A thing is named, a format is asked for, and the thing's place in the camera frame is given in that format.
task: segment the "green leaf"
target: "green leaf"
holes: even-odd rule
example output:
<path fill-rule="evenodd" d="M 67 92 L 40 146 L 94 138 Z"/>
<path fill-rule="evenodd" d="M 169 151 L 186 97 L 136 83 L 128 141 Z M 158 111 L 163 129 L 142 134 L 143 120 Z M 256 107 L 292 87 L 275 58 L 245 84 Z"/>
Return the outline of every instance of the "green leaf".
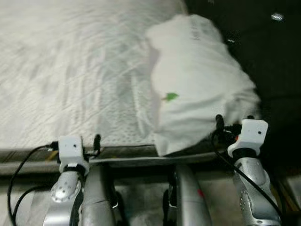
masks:
<path fill-rule="evenodd" d="M 164 98 L 166 101 L 171 101 L 173 99 L 176 99 L 179 95 L 176 93 L 167 93 L 166 98 Z"/>

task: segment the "black cable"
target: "black cable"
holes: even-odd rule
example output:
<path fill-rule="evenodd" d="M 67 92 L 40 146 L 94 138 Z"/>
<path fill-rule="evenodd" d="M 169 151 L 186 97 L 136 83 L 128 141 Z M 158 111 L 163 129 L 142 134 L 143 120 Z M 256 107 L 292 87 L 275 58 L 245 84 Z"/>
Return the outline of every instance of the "black cable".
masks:
<path fill-rule="evenodd" d="M 246 174 L 244 174 L 239 168 L 237 168 L 234 164 L 232 164 L 231 162 L 229 162 L 228 160 L 226 160 L 215 148 L 214 145 L 214 137 L 217 135 L 217 133 L 220 131 L 219 130 L 215 130 L 212 135 L 211 135 L 211 144 L 213 146 L 213 150 L 216 153 L 216 155 L 222 159 L 232 170 L 235 170 L 239 175 L 241 175 L 247 182 L 249 182 L 260 194 L 262 194 L 262 196 L 264 198 L 266 198 L 266 200 L 272 205 L 272 207 L 276 210 L 277 214 L 279 215 L 282 223 L 283 223 L 283 217 L 282 217 L 282 213 L 280 211 L 280 209 L 278 208 L 278 206 L 273 202 L 273 200 L 271 200 L 271 198 L 257 185 L 255 184 Z"/>
<path fill-rule="evenodd" d="M 20 198 L 18 199 L 17 203 L 16 203 L 16 206 L 15 206 L 15 209 L 14 209 L 14 213 L 13 213 L 13 218 L 14 220 L 16 220 L 16 216 L 17 216 L 17 212 L 18 212 L 18 208 L 22 202 L 22 200 L 24 199 L 24 197 L 29 194 L 30 192 L 32 191 L 36 191 L 36 190 L 43 190 L 43 189 L 49 189 L 50 186 L 36 186 L 36 187 L 32 187 L 30 189 L 28 189 L 26 192 L 24 192 Z"/>
<path fill-rule="evenodd" d="M 23 165 L 25 164 L 25 162 L 29 159 L 29 157 L 35 153 L 36 151 L 38 151 L 41 148 L 46 148 L 49 147 L 49 145 L 43 145 L 43 146 L 39 146 L 34 148 L 33 150 L 31 150 L 28 155 L 26 156 L 26 158 L 20 163 L 19 167 L 17 168 L 17 170 L 15 171 L 15 173 L 13 174 L 11 180 L 10 180 L 10 184 L 8 187 L 8 215 L 9 215 L 9 219 L 11 221 L 11 223 L 13 224 L 13 226 L 16 226 L 16 219 L 14 219 L 13 213 L 12 213 L 12 209 L 11 209 L 11 191 L 13 188 L 13 184 L 15 181 L 15 178 L 18 174 L 18 172 L 21 170 L 21 168 L 23 167 Z"/>

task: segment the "white mattress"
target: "white mattress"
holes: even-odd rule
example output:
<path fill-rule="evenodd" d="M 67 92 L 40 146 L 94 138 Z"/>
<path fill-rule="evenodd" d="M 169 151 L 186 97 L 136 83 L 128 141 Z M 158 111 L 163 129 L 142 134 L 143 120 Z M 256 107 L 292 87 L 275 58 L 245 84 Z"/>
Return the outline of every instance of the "white mattress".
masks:
<path fill-rule="evenodd" d="M 180 13 L 179 0 L 0 0 L 0 150 L 69 134 L 152 144 L 144 33 Z"/>

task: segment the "white pillow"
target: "white pillow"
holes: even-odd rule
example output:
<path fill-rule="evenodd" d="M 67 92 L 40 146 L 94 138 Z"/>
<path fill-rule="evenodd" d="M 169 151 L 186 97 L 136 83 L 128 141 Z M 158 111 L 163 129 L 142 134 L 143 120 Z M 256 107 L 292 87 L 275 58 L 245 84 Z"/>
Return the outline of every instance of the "white pillow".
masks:
<path fill-rule="evenodd" d="M 150 62 L 159 155 L 180 151 L 208 136 L 217 114 L 226 123 L 258 117 L 254 84 L 208 19 L 176 16 L 150 28 L 146 36 L 155 49 Z"/>

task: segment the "fabric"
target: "fabric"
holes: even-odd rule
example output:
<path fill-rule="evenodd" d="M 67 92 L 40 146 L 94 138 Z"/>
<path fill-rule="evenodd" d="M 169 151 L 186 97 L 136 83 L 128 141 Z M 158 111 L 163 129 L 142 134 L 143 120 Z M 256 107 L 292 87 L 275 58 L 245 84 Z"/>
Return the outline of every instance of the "fabric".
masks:
<path fill-rule="evenodd" d="M 145 31 L 180 0 L 0 0 L 0 150 L 152 143 Z"/>
<path fill-rule="evenodd" d="M 147 37 L 158 52 L 151 82 L 159 155 L 180 151 L 208 136 L 217 114 L 226 123 L 258 117 L 254 84 L 209 20 L 176 16 L 150 28 Z"/>

